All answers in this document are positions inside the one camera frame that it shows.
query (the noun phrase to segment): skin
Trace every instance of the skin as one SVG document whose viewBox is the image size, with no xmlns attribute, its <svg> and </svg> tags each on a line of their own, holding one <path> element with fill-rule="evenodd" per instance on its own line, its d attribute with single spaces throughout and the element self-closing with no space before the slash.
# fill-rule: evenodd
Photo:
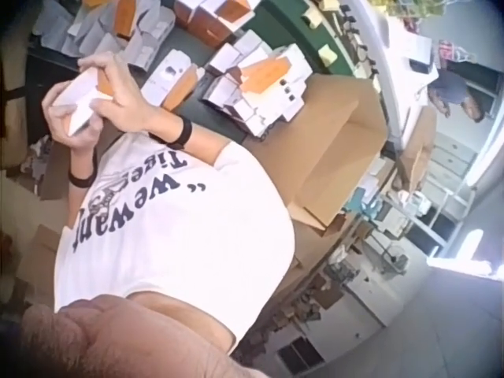
<svg viewBox="0 0 504 378">
<path fill-rule="evenodd" d="M 150 132 L 166 142 L 179 137 L 182 120 L 148 104 L 127 65 L 116 55 L 93 55 L 79 60 L 79 66 L 81 71 L 103 69 L 113 89 L 113 100 L 94 100 L 94 116 L 88 127 L 68 137 L 64 122 L 75 107 L 55 107 L 52 103 L 69 83 L 55 85 L 44 98 L 42 107 L 51 135 L 71 149 L 74 176 L 86 179 L 93 173 L 91 159 L 104 118 L 123 132 Z M 193 125 L 184 150 L 213 165 L 229 143 L 222 135 Z M 87 189 L 70 184 L 70 228 L 86 193 Z M 166 372 L 187 377 L 263 376 L 239 367 L 228 357 L 235 337 L 223 324 L 187 303 L 158 293 L 139 292 L 128 298 L 101 296 L 78 301 L 59 313 L 33 306 L 24 316 L 23 329 L 25 344 L 35 340 L 36 350 L 50 354 L 42 361 L 54 364 L 70 366 L 78 361 L 88 369 L 94 365 L 96 369 L 118 366 L 122 369 L 120 376 L 166 376 Z"/>
</svg>

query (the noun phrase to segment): black watch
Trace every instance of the black watch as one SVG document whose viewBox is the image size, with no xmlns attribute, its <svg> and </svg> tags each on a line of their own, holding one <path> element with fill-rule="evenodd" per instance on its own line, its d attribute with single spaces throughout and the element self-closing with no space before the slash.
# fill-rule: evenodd
<svg viewBox="0 0 504 378">
<path fill-rule="evenodd" d="M 96 174 L 98 171 L 98 157 L 96 156 L 96 149 L 93 150 L 93 173 L 86 179 L 79 179 L 75 177 L 71 170 L 69 169 L 69 181 L 74 187 L 80 187 L 81 189 L 88 189 L 91 187 L 93 182 L 96 180 Z"/>
<path fill-rule="evenodd" d="M 165 140 L 159 138 L 157 135 L 151 133 L 149 133 L 149 136 L 155 141 L 161 144 L 165 144 L 173 150 L 183 150 L 192 134 L 192 122 L 184 116 L 179 117 L 180 119 L 182 119 L 182 132 L 175 142 L 168 143 Z"/>
</svg>

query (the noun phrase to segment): graphic t-shirt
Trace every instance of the graphic t-shirt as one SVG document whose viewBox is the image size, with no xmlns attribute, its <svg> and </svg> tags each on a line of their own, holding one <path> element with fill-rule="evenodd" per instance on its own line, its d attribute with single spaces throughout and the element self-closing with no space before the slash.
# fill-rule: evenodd
<svg viewBox="0 0 504 378">
<path fill-rule="evenodd" d="M 154 291 L 217 319 L 238 342 L 284 277 L 295 248 L 275 186 L 243 147 L 214 166 L 144 134 L 102 158 L 57 251 L 55 309 Z"/>
</svg>

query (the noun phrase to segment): person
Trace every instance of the person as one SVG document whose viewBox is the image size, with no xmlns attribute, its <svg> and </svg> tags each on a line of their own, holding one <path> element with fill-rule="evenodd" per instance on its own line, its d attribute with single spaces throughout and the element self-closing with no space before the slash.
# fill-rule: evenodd
<svg viewBox="0 0 504 378">
<path fill-rule="evenodd" d="M 464 78 L 447 69 L 439 69 L 438 74 L 438 78 L 428 85 L 428 97 L 437 110 L 448 118 L 451 115 L 449 104 L 460 105 L 469 118 L 480 123 L 485 117 L 484 112 L 469 93 Z"/>
<path fill-rule="evenodd" d="M 293 258 L 274 184 L 240 145 L 148 104 L 117 55 L 79 66 L 103 69 L 113 100 L 93 100 L 89 125 L 68 137 L 75 106 L 52 103 L 69 83 L 43 99 L 71 150 L 69 218 L 55 308 L 22 321 L 26 359 L 40 376 L 258 376 L 228 355 Z M 104 119 L 124 134 L 98 165 Z"/>
</svg>

